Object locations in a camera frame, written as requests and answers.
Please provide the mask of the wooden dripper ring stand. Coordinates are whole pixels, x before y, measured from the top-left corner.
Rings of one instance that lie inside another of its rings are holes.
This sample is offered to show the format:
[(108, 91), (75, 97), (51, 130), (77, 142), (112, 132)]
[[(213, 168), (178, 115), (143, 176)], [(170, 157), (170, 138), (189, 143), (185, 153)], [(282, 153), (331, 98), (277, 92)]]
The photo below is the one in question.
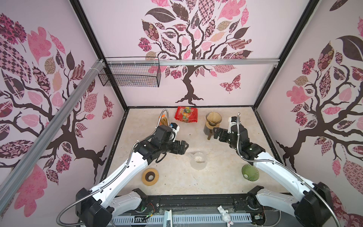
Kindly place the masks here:
[(220, 124), (217, 124), (217, 125), (215, 125), (215, 126), (211, 126), (211, 125), (209, 125), (209, 124), (206, 124), (206, 125), (205, 125), (204, 130), (205, 130), (206, 132), (209, 132), (210, 130), (213, 130), (214, 128), (219, 127), (219, 126), (220, 126)]

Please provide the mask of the frosted white glass pitcher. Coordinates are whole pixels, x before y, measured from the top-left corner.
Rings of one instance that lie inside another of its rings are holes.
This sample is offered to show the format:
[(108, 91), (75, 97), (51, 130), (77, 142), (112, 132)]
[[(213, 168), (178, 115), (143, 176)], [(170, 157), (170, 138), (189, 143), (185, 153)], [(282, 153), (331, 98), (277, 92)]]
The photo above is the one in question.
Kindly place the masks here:
[(191, 167), (195, 170), (203, 170), (206, 167), (207, 159), (202, 152), (191, 153), (189, 154), (189, 157), (191, 158)]

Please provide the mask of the coffee filter paper box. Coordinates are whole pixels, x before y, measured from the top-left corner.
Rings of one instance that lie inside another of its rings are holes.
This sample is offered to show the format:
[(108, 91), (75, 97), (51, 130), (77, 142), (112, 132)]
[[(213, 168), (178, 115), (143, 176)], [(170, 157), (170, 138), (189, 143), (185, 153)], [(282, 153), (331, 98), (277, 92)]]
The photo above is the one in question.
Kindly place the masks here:
[(169, 126), (168, 117), (166, 116), (166, 114), (162, 115), (159, 125)]

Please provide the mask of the green glass dripper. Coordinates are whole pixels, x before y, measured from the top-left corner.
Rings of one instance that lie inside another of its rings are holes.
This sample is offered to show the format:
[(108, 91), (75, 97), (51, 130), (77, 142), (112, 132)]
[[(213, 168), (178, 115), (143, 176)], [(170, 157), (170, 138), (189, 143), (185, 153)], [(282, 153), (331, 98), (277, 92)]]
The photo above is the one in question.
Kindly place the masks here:
[(242, 167), (242, 174), (243, 174), (243, 177), (248, 180), (248, 181), (251, 181), (251, 182), (255, 182), (259, 179), (260, 177), (260, 173), (258, 171), (258, 169), (253, 166), (253, 165), (250, 165), (250, 164), (246, 164)]

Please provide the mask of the grey glass pitcher wooden handle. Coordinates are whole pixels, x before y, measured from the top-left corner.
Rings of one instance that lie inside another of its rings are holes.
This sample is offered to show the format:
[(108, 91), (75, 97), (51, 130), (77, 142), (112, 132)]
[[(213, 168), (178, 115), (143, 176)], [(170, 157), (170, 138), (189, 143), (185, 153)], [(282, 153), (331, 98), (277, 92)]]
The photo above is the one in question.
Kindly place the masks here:
[(209, 129), (209, 128), (204, 128), (203, 131), (204, 131), (205, 135), (207, 136), (208, 141), (214, 137), (215, 132), (216, 132), (215, 129)]

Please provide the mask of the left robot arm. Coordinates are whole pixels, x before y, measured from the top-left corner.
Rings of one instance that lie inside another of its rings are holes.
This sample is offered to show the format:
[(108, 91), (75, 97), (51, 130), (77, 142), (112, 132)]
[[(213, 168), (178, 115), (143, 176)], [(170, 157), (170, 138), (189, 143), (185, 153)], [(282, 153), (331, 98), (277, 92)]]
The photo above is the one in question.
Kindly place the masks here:
[(90, 190), (81, 189), (76, 199), (76, 215), (84, 227), (106, 227), (112, 218), (136, 210), (147, 196), (139, 189), (118, 196), (126, 184), (152, 162), (160, 162), (160, 155), (168, 152), (185, 154), (188, 143), (176, 140), (180, 130), (176, 123), (161, 125), (148, 137), (136, 142), (131, 156), (111, 175)]

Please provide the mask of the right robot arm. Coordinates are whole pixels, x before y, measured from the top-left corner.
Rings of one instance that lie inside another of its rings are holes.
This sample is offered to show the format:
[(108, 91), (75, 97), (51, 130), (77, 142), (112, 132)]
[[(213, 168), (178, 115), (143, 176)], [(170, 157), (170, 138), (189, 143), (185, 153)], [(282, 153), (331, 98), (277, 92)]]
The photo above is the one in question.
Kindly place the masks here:
[(241, 124), (228, 130), (214, 128), (213, 133), (215, 139), (228, 143), (242, 160), (268, 174), (289, 192), (287, 195), (255, 187), (252, 197), (259, 205), (292, 215), (304, 227), (322, 227), (330, 218), (340, 226), (330, 189), (324, 183), (314, 183), (278, 162), (260, 145), (250, 142)]

